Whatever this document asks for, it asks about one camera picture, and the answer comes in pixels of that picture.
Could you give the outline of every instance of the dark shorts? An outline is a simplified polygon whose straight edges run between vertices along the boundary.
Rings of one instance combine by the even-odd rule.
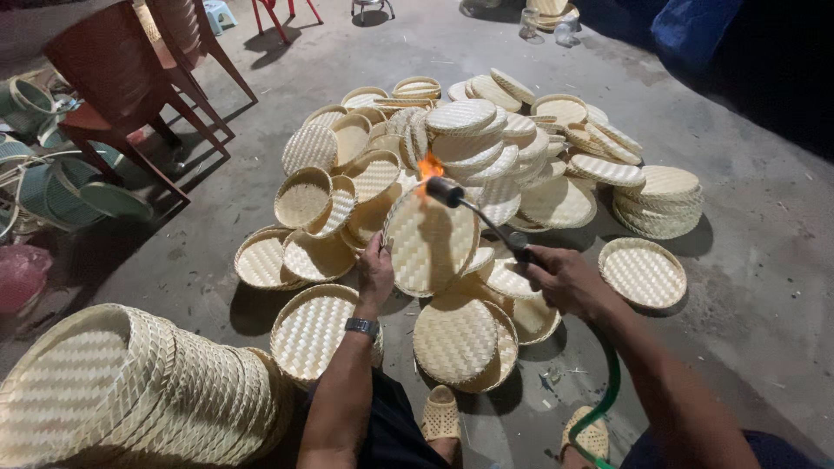
[[[778,436],[761,431],[744,430],[744,437],[761,469],[820,469],[807,456]],[[665,469],[666,457],[663,448],[652,435],[651,429],[637,439],[620,469]]]
[[[423,438],[403,386],[374,368],[374,398],[361,469],[447,469],[449,464]],[[311,387],[307,409],[315,388]]]

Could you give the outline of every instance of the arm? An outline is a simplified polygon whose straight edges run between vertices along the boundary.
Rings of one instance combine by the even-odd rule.
[[[391,255],[380,248],[382,233],[359,258],[359,303],[354,317],[377,320],[394,288]],[[373,339],[348,331],[319,379],[304,426],[299,469],[354,468],[368,430],[372,396],[370,352]]]
[[[529,246],[546,268],[523,265],[549,305],[598,325],[614,344],[634,381],[670,466],[758,468],[736,418],[693,370],[671,356],[621,299],[574,250]]]

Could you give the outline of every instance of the plastic stool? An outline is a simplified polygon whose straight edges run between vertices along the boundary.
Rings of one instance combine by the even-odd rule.
[[[281,35],[281,39],[284,40],[284,44],[289,46],[289,38],[287,38],[287,35],[284,34],[284,30],[281,28],[281,23],[279,23],[278,19],[275,17],[275,11],[273,11],[275,9],[275,0],[260,0],[260,2],[264,4],[264,7],[266,7],[266,13],[270,18],[272,18],[272,23],[275,24],[275,29],[277,29],[278,34]],[[293,0],[288,0],[287,3],[289,3],[289,17],[295,18],[295,5],[293,4]],[[307,0],[307,4],[310,5],[310,9],[313,10],[313,14],[315,15],[315,18],[319,20],[319,24],[324,24],[324,21],[322,21],[319,16],[319,12],[315,11],[313,0]],[[264,28],[261,27],[260,15],[258,14],[258,2],[256,0],[252,0],[252,9],[255,11],[255,21],[258,22],[258,33],[263,35]]]
[[[232,26],[238,25],[238,20],[234,19],[234,15],[229,11],[229,5],[223,0],[203,0],[203,5],[206,7],[208,24],[211,25],[212,33],[215,36],[223,34],[223,28],[220,27],[220,15],[226,15]]]

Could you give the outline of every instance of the wristwatch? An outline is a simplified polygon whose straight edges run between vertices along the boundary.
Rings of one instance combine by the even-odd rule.
[[[379,322],[360,318],[348,318],[348,322],[344,324],[344,329],[361,332],[370,335],[372,339],[376,339],[376,335],[379,334]]]

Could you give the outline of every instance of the chair leg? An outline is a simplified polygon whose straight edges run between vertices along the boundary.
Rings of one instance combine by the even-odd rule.
[[[183,90],[189,98],[191,98],[202,110],[205,112],[210,119],[217,124],[218,128],[222,129],[226,135],[228,135],[231,139],[234,138],[234,132],[229,126],[220,118],[217,114],[217,111],[211,107],[209,101],[203,97],[202,94],[194,87],[191,80],[188,78],[188,72],[185,72],[180,67],[170,68],[166,70],[168,72],[168,76],[171,77],[171,83],[176,85],[177,88]]]
[[[264,29],[260,25],[260,15],[258,14],[258,0],[252,0],[252,9],[255,11],[255,22],[258,23],[258,34],[264,35]]]
[[[324,24],[324,21],[322,21],[322,20],[321,20],[321,17],[319,16],[319,12],[315,11],[315,7],[313,6],[313,2],[312,2],[312,0],[307,0],[307,4],[308,4],[308,5],[310,5],[310,9],[311,9],[311,10],[313,10],[313,14],[315,15],[315,18],[316,18],[317,20],[319,20],[319,24]],[[353,1],[351,0],[351,2],[350,2],[350,9],[351,9],[351,10],[353,10],[353,7],[354,7],[354,3],[353,3]]]
[[[200,135],[203,135],[203,137],[206,140],[211,142],[211,144],[214,146],[215,149],[217,149],[217,151],[219,151],[223,156],[231,158],[229,151],[220,143],[219,140],[217,140],[217,137],[215,137],[214,134],[211,133],[211,130],[209,130],[209,128],[206,127],[206,124],[203,124],[203,121],[200,120],[200,117],[197,114],[195,114],[194,111],[192,111],[191,108],[185,103],[185,101],[183,101],[183,99],[180,98],[179,95],[174,93],[173,90],[171,91],[171,96],[168,98],[168,104],[170,104],[172,108],[174,108],[178,113],[185,117],[185,120],[187,120],[191,125],[193,125],[194,128],[197,129],[198,132],[200,132]]]
[[[202,96],[203,99],[209,99],[209,97],[206,95],[206,92],[203,91],[203,87],[200,86],[200,83],[197,82],[197,79],[191,74],[191,72],[186,72],[186,73],[188,74],[189,82],[191,82],[191,84],[194,86],[194,88],[196,88],[197,91],[199,91],[200,96]]]
[[[272,9],[267,8],[266,13],[269,13],[269,17],[272,18],[272,22],[275,23],[275,29],[278,29],[278,34],[281,35],[281,38],[284,40],[284,43],[289,46],[289,39],[287,39],[287,35],[284,34],[284,30],[281,28],[281,23],[279,23],[278,19],[275,17],[275,12],[272,11]]]
[[[229,59],[228,55],[226,55],[226,51],[224,51],[223,48],[220,47],[220,44],[216,41],[211,42],[212,43],[208,47],[208,53],[210,53],[212,57],[216,58],[217,61],[220,62],[220,66],[223,67],[223,69],[226,71],[226,73],[229,74],[230,77],[232,77],[234,82],[238,84],[238,86],[244,91],[244,93],[246,93],[246,95],[249,96],[249,99],[252,100],[252,103],[257,104],[258,97],[255,96],[255,93],[246,83],[246,80],[244,80],[244,77],[241,76],[240,72],[238,72],[238,69],[234,66],[234,63],[232,63],[232,60]]]
[[[159,170],[156,166],[151,163],[145,155],[139,153],[139,151],[131,145],[127,139],[122,137],[118,144],[114,144],[113,147],[119,151],[121,151],[124,156],[130,159],[133,164],[136,164],[139,168],[144,169],[148,172],[151,176],[153,176],[161,185],[171,191],[176,197],[182,200],[185,203],[191,202],[188,199],[188,196],[180,189],[176,184],[174,184],[171,179],[168,179],[168,176],[163,174],[162,171]]]
[[[81,155],[83,156],[83,160],[94,166],[98,171],[101,172],[102,176],[110,183],[116,185],[123,185],[124,180],[121,176],[116,174],[116,171],[107,164],[107,161],[104,161],[102,155],[98,154],[98,152],[93,148],[93,146],[81,135],[77,135],[72,131],[70,127],[61,127],[61,132],[63,132],[70,140],[73,141],[73,144],[81,150]]]
[[[162,116],[157,115],[157,117],[151,119],[148,124],[153,127],[153,130],[156,130],[157,134],[165,140],[165,143],[168,144],[169,147],[178,147],[183,144],[183,141],[180,140],[177,134],[175,134],[165,123],[165,119],[162,119]]]

